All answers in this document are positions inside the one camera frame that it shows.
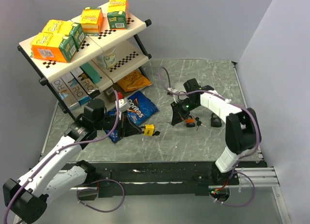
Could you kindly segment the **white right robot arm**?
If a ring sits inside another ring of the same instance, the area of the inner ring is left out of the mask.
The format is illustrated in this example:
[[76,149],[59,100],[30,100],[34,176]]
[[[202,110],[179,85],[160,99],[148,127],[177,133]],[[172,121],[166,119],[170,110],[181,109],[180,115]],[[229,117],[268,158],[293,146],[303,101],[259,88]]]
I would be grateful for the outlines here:
[[238,162],[257,150],[261,133],[254,109],[242,107],[225,99],[213,87],[200,86],[196,79],[186,81],[181,90],[168,88],[173,95],[171,103],[173,126],[185,121],[191,112],[204,107],[225,124],[226,147],[213,163],[211,178],[216,184],[223,184],[237,166]]

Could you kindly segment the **orange padlock key bunch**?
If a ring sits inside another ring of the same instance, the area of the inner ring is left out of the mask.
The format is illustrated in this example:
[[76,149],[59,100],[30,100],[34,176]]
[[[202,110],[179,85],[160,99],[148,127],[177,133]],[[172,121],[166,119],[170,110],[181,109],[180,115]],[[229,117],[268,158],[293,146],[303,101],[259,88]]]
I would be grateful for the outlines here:
[[196,131],[198,131],[198,129],[199,129],[200,126],[206,127],[206,125],[202,123],[202,121],[200,120],[199,117],[196,116],[196,117],[195,117],[195,120],[196,120],[196,126],[197,126],[197,127],[196,127]]

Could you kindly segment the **orange padlock with keys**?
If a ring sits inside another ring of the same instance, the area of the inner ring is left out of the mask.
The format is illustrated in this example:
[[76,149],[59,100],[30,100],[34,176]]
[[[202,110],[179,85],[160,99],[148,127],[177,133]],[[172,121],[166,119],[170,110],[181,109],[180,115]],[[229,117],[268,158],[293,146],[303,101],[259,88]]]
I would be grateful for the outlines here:
[[186,119],[186,127],[187,128],[193,128],[195,127],[195,120],[193,119],[193,117],[191,115],[189,115]]

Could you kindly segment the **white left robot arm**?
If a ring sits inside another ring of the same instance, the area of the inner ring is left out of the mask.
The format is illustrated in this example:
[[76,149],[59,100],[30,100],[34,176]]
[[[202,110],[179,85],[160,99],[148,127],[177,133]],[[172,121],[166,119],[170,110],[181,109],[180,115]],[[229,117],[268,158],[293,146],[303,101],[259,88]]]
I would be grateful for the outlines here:
[[98,141],[97,132],[105,130],[111,135],[115,130],[124,137],[142,134],[128,116],[132,107],[127,98],[117,99],[116,112],[106,111],[103,100],[95,98],[88,102],[75,121],[64,132],[54,148],[32,169],[19,179],[8,179],[3,185],[4,204],[8,212],[12,211],[22,222],[32,224],[45,212],[48,204],[56,197],[76,185],[90,186],[96,179],[96,168],[82,160],[68,172],[59,171],[88,144]]

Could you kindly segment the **yellow padlock with key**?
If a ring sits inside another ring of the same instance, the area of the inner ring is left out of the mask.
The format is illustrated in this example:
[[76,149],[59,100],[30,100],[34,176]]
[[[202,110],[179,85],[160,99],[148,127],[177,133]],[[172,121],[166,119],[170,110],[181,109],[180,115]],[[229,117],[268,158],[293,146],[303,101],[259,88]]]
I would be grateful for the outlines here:
[[160,131],[155,130],[155,126],[153,124],[146,124],[143,128],[143,135],[145,136],[159,136]]

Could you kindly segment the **black padlock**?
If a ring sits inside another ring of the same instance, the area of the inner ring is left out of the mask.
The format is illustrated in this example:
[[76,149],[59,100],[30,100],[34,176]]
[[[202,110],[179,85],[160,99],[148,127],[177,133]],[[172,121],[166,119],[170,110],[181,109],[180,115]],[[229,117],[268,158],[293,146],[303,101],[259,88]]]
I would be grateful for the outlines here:
[[222,127],[222,121],[215,113],[211,114],[210,126],[214,128]]

